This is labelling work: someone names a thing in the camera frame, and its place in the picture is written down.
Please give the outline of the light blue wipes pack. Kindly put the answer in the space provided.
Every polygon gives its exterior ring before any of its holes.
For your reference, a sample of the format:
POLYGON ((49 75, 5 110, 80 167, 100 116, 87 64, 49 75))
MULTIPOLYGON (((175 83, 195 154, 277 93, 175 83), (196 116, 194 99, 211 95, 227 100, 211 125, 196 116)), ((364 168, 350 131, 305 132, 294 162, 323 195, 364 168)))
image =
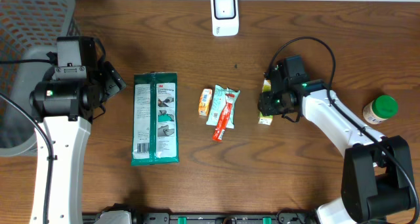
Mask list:
POLYGON ((206 124, 207 125, 212 125, 212 126, 217 125, 217 123, 219 121, 220 114, 222 113, 222 110, 223 110, 223 108, 225 107, 225 104, 226 104, 225 94, 233 94, 234 95, 232 109, 231 109, 231 112, 230 112, 230 118, 229 118, 229 121, 228 121, 227 126, 226 126, 228 129, 234 129, 235 102, 240 95, 240 91, 234 91, 233 89, 229 89, 229 88, 224 89, 220 85, 215 86, 215 92, 213 94, 211 109, 210 109, 209 116, 208 116, 206 124))

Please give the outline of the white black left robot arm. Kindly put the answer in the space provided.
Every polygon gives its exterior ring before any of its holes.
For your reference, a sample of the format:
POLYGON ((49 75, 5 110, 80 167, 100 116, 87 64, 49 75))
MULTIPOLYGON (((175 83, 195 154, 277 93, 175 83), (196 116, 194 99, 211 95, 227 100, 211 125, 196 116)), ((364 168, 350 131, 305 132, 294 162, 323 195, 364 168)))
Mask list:
POLYGON ((110 62, 53 67, 30 95, 37 169, 31 223, 82 223, 83 164, 96 108, 125 88, 110 62))

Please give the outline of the green yellow juice carton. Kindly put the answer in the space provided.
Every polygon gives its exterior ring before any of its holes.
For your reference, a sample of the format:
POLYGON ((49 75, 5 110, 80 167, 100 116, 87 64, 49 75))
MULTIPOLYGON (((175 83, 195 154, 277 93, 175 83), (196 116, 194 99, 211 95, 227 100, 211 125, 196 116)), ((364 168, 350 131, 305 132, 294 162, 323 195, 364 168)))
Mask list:
MULTIPOLYGON (((271 82, 265 79, 262 85, 262 92, 265 93, 270 90, 271 90, 271 82)), ((261 112, 259 113, 259 124, 271 125, 272 120, 273 120, 273 116, 263 116, 261 112)))

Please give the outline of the red snack bar wrapper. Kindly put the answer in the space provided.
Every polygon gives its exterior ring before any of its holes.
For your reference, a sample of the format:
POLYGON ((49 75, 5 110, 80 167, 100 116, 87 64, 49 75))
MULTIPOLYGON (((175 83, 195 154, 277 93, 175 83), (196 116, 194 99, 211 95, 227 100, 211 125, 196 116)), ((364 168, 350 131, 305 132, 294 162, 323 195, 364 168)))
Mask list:
POLYGON ((230 121, 230 115, 234 105, 235 95, 232 93, 224 92, 220 96, 219 100, 219 118, 213 134, 213 140, 221 142, 224 132, 226 131, 228 122, 230 121))

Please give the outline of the green lid spread jar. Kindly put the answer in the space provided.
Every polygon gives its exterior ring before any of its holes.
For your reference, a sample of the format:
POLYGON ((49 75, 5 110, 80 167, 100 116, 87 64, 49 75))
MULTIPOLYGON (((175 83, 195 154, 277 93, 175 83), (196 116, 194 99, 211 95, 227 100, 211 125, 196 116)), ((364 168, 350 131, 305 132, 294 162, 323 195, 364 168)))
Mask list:
POLYGON ((371 124, 380 124, 398 113, 398 103, 389 95, 381 95, 362 110, 364 119, 371 124))

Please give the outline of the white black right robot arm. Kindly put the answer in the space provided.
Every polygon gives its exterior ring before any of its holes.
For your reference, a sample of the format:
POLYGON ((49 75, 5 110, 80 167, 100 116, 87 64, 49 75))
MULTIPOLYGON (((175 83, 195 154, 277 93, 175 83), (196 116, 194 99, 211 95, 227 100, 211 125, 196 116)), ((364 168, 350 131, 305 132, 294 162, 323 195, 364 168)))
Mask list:
POLYGON ((310 214, 293 213, 303 223, 386 223, 388 215, 413 209, 419 219, 408 143, 386 137, 351 112, 322 80, 310 80, 303 66, 279 63, 264 75, 271 83, 258 109, 264 116, 290 113, 316 125, 344 158, 340 198, 310 214))

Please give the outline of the orange Kleenex tissue pack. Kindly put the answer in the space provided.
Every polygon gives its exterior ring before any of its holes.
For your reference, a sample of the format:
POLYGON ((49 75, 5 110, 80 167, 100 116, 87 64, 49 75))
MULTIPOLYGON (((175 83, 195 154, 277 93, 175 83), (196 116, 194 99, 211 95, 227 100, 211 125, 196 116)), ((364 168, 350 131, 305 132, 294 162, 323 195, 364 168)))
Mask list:
POLYGON ((212 89, 204 89, 201 93, 198 106, 198 114, 200 116, 208 116, 211 99, 213 96, 212 89))

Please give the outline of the green 3M gloves package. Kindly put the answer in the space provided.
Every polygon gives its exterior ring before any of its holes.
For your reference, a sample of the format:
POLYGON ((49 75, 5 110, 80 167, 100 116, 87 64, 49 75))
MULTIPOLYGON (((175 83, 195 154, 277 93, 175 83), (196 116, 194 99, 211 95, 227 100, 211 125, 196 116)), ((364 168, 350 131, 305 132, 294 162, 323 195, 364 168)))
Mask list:
POLYGON ((132 166, 179 162, 177 89, 175 72, 134 76, 132 166))

